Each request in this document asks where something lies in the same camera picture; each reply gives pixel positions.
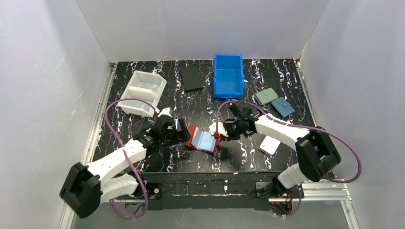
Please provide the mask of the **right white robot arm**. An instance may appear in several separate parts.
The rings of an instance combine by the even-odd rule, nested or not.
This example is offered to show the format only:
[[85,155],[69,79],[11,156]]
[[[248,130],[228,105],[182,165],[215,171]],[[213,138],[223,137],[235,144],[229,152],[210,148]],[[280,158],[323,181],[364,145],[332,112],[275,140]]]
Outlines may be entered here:
[[285,123],[246,101],[231,101],[229,109],[233,118],[215,122],[216,138],[231,141],[241,135],[263,134],[297,153],[297,163],[273,177],[271,191],[282,192],[308,181],[318,182],[341,162],[330,136],[322,128]]

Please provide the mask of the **red card holder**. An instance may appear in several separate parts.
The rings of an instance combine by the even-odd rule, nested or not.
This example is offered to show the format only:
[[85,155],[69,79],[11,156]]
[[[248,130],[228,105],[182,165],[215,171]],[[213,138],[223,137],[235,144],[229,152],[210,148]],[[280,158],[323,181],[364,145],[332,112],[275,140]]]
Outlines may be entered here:
[[214,154],[221,142],[220,138],[215,138],[209,131],[201,130],[193,125],[188,127],[188,132],[191,138],[183,144],[197,151]]

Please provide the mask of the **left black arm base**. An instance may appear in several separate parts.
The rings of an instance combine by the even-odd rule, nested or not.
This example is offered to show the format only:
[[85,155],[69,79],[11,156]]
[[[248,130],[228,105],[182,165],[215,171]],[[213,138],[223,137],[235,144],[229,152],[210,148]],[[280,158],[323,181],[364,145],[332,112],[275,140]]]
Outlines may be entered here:
[[114,197],[117,202],[145,203],[144,197],[148,200],[159,200],[163,194],[162,181],[144,180],[146,194],[143,193],[141,185],[131,177],[126,180],[113,181],[109,186],[109,198]]

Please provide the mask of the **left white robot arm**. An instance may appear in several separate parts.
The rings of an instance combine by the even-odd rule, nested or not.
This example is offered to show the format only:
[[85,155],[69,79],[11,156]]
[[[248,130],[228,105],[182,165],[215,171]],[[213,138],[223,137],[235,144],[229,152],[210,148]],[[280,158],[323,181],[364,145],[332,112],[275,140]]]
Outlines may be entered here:
[[132,195],[143,185],[134,172],[117,176],[127,167],[162,148],[187,142],[191,138],[182,118],[160,114],[155,123],[142,129],[122,147],[87,165],[74,164],[59,193],[60,198],[84,219],[102,202],[123,195]]

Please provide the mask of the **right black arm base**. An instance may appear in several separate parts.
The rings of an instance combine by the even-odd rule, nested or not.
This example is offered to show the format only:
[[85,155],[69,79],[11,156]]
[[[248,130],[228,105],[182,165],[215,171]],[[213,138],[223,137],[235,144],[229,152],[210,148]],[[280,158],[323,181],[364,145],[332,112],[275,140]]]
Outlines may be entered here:
[[294,185],[291,188],[283,188],[281,187],[281,183],[273,181],[263,188],[260,189],[254,189],[251,192],[251,197],[256,198],[256,199],[263,199],[267,198],[269,199],[270,197],[281,197],[282,195],[286,194],[286,200],[284,201],[285,205],[291,204],[292,200],[294,199],[294,192],[296,192],[298,196],[298,203],[295,208],[291,208],[290,212],[287,210],[280,210],[280,215],[279,217],[286,218],[294,215],[299,208],[301,207],[302,199],[303,199],[303,191],[302,191],[302,185]]

